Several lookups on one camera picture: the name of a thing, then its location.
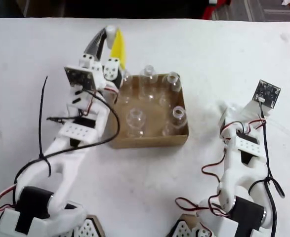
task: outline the cardboard tray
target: cardboard tray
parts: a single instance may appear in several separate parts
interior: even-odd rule
[[[158,84],[161,83],[165,74],[158,76]],[[158,101],[144,102],[139,100],[139,76],[133,76],[132,81],[133,96],[127,104],[117,103],[113,108],[117,112],[120,122],[121,130],[119,135],[111,142],[111,147],[115,149],[120,148],[139,148],[139,147],[162,147],[162,146],[179,146],[183,145],[189,136],[188,123],[182,130],[181,135],[163,136],[162,129],[166,124],[167,115],[170,113],[170,108],[163,108]],[[180,105],[185,109],[182,89],[179,92],[176,105]],[[126,135],[127,123],[126,114],[133,107],[140,108],[146,114],[146,124],[144,136],[141,138],[129,138]],[[111,114],[110,128],[113,132],[117,129],[117,121],[114,115]]]

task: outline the black wire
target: black wire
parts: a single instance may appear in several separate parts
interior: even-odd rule
[[[54,153],[48,154],[48,155],[44,156],[45,159],[48,159],[48,158],[50,158],[50,157],[52,157],[52,156],[56,156],[56,155],[59,155],[59,154],[62,154],[62,153],[66,153],[66,152],[72,152],[72,151],[76,151],[76,150],[80,150],[80,149],[85,149],[85,148],[90,148],[90,147],[98,146],[98,145],[101,145],[101,144],[104,144],[104,143],[110,142],[110,141],[112,141],[113,139],[115,139],[115,138],[118,136],[118,134],[119,134],[119,132],[120,132],[120,130],[121,130],[121,123],[120,123],[120,118],[119,118],[118,114],[117,114],[117,113],[115,112],[115,110],[114,110],[114,109],[113,109],[113,108],[112,108],[112,107],[111,107],[107,102],[105,102],[103,99],[101,99],[101,98],[98,97],[97,95],[91,93],[90,91],[86,91],[86,92],[89,93],[90,95],[92,95],[95,99],[101,101],[101,102],[102,102],[104,105],[106,105],[106,106],[110,109],[110,111],[114,114],[114,116],[115,116],[115,118],[116,118],[116,120],[117,120],[117,131],[116,131],[116,133],[115,133],[113,136],[111,136],[110,138],[107,138],[107,139],[105,139],[105,140],[103,140],[103,141],[100,141],[100,142],[96,142],[96,143],[89,144],[89,145],[85,145],[85,146],[81,146],[81,147],[69,148],[69,149],[61,150],[61,151],[59,151],[59,152],[54,152]],[[15,178],[14,178],[14,184],[17,183],[17,179],[18,179],[18,177],[21,175],[21,173],[23,173],[23,171],[24,171],[25,169],[27,169],[29,166],[31,166],[32,164],[35,164],[35,163],[37,163],[37,162],[39,162],[39,161],[42,161],[42,159],[36,159],[36,160],[33,160],[33,161],[27,163],[26,165],[24,165],[24,166],[23,166],[23,167],[22,167],[22,168],[17,172],[17,174],[16,174],[16,176],[15,176]],[[16,204],[16,200],[15,200],[15,189],[14,189],[14,190],[13,190],[13,205],[15,205],[15,204]]]
[[[46,76],[46,79],[44,81],[44,85],[42,86],[41,89],[41,105],[40,105],[40,118],[39,118],[39,122],[38,122],[38,139],[39,139],[39,144],[40,144],[40,155],[39,155],[39,159],[43,159],[47,165],[48,165],[48,176],[51,176],[51,165],[49,163],[49,161],[47,160],[46,157],[44,157],[44,154],[42,152],[42,145],[41,145],[41,118],[42,118],[42,107],[43,107],[43,102],[44,102],[44,92],[45,92],[45,86],[46,86],[46,82],[47,82],[48,76]]]
[[[85,92],[87,92],[88,94],[92,95],[95,99],[101,101],[106,107],[108,107],[110,109],[110,111],[114,114],[116,120],[117,120],[117,131],[116,133],[103,140],[103,141],[100,141],[100,142],[96,142],[96,143],[93,143],[93,144],[89,144],[89,145],[85,145],[85,146],[81,146],[81,147],[74,147],[74,148],[69,148],[69,149],[65,149],[65,150],[62,150],[62,151],[59,151],[59,152],[54,152],[54,153],[51,153],[49,155],[46,155],[45,157],[46,158],[49,158],[49,157],[52,157],[52,156],[56,156],[56,155],[59,155],[59,154],[62,154],[62,153],[66,153],[66,152],[72,152],[72,151],[76,151],[76,150],[81,150],[81,149],[85,149],[85,148],[90,148],[90,147],[95,147],[95,146],[98,146],[98,145],[102,145],[104,143],[108,143],[110,141],[112,141],[113,139],[115,139],[120,130],[121,130],[121,123],[120,123],[120,118],[118,116],[118,114],[116,113],[116,111],[107,103],[105,102],[103,99],[101,99],[100,97],[98,97],[97,95],[93,94],[92,92],[88,91],[88,90],[84,90]]]
[[[44,85],[42,86],[42,89],[41,89],[40,118],[38,122],[38,139],[39,139],[39,144],[40,144],[40,157],[43,157],[42,146],[41,146],[41,116],[42,116],[42,106],[43,106],[43,101],[44,101],[44,91],[45,91],[47,79],[48,79],[48,76],[46,76]]]
[[[2,218],[3,214],[4,214],[4,211],[0,215],[0,224],[1,224],[1,218]]]
[[[83,116],[83,114],[79,114],[78,116],[73,116],[73,117],[48,117],[48,118],[46,118],[46,120],[65,124],[64,120],[78,119],[78,118],[81,118],[82,116]]]
[[[262,110],[262,103],[259,102],[259,107],[260,107],[260,111],[261,111],[261,117],[263,119],[265,119],[264,117],[264,113],[263,113],[263,110]],[[278,191],[279,195],[282,197],[282,198],[285,198],[285,193],[283,192],[280,184],[273,178],[273,175],[272,175],[272,172],[271,172],[271,169],[270,169],[270,161],[269,161],[269,152],[268,152],[268,143],[267,143],[267,134],[266,134],[266,122],[262,124],[262,128],[263,128],[263,139],[264,139],[264,149],[265,149],[265,153],[266,153],[266,157],[267,157],[267,168],[268,168],[268,173],[267,173],[267,177],[265,179],[262,179],[262,180],[258,180],[258,181],[255,181],[249,188],[248,190],[248,193],[250,195],[250,192],[251,190],[253,189],[253,187],[258,184],[258,183],[261,183],[263,182],[264,183],[264,188],[267,192],[267,195],[269,197],[269,200],[270,200],[270,204],[271,204],[271,207],[272,207],[272,231],[271,231],[271,237],[274,237],[275,236],[275,233],[276,233],[276,229],[277,229],[277,219],[278,219],[278,214],[277,214],[277,209],[276,209],[276,206],[275,206],[275,203],[274,203],[274,200],[273,200],[273,197],[272,197],[272,194],[270,192],[270,189],[269,189],[269,182],[272,181],[276,190]]]
[[[242,122],[240,122],[240,121],[235,121],[235,122],[238,122],[238,123],[240,123],[240,124],[242,125],[242,127],[243,127],[243,133],[245,133],[245,127],[244,127],[244,124],[243,124]]]

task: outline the white robotic arm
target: white robotic arm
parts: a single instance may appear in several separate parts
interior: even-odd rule
[[[118,31],[113,26],[101,30],[88,45],[79,66],[65,67],[72,86],[67,102],[69,117],[54,118],[55,121],[67,121],[63,121],[62,128],[43,157],[29,163],[17,175],[14,206],[6,208],[0,219],[3,233],[14,237],[52,237],[82,225],[86,219],[84,208],[69,202],[68,196],[80,164],[92,149],[90,147],[103,144],[99,141],[112,110],[103,93],[110,90],[117,95],[123,81],[122,57],[111,57],[108,60],[110,64],[107,63],[104,69],[100,62],[105,39],[109,48],[114,44],[118,47]],[[41,182],[50,182],[47,177],[54,173],[62,176],[54,192],[38,188]]]
[[[260,81],[253,100],[245,108],[228,107],[223,113],[219,126],[220,138],[225,143],[224,173],[218,178],[216,195],[198,205],[190,203],[193,210],[198,210],[200,221],[191,232],[186,229],[191,236],[275,236],[276,208],[268,182],[273,181],[281,197],[285,195],[269,168],[264,113],[267,115],[274,108],[280,90]],[[185,226],[181,222],[175,229],[183,232],[179,225]],[[181,236],[177,231],[173,237]]]

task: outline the white table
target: white table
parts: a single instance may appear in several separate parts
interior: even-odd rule
[[[81,167],[71,200],[96,214],[109,237],[165,236],[182,213],[176,197],[199,202],[216,192],[216,180],[200,169],[222,156],[219,105],[245,105],[264,79],[282,88],[267,136],[272,172],[287,195],[280,199],[272,188],[277,236],[290,235],[290,23],[0,19],[0,191],[38,156],[45,76],[44,118],[64,109],[69,85],[63,66],[77,64],[92,37],[108,24],[121,27],[126,66],[133,74],[152,64],[159,73],[181,75],[190,136],[181,148],[97,147]],[[44,149],[58,129],[43,121]],[[222,167],[214,170],[220,173]]]

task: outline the glass bottle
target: glass bottle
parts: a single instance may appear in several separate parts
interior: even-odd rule
[[[163,136],[181,135],[186,124],[187,118],[184,108],[174,107],[163,129]]]
[[[118,103],[127,104],[133,96],[133,76],[125,71],[123,76],[123,84],[120,87]]]
[[[151,102],[157,98],[158,75],[153,66],[148,65],[140,72],[139,99]]]
[[[139,108],[132,108],[126,115],[127,136],[142,137],[145,132],[146,115]]]
[[[179,74],[171,72],[165,75],[161,83],[159,104],[168,108],[174,107],[178,102],[180,90],[181,82]]]

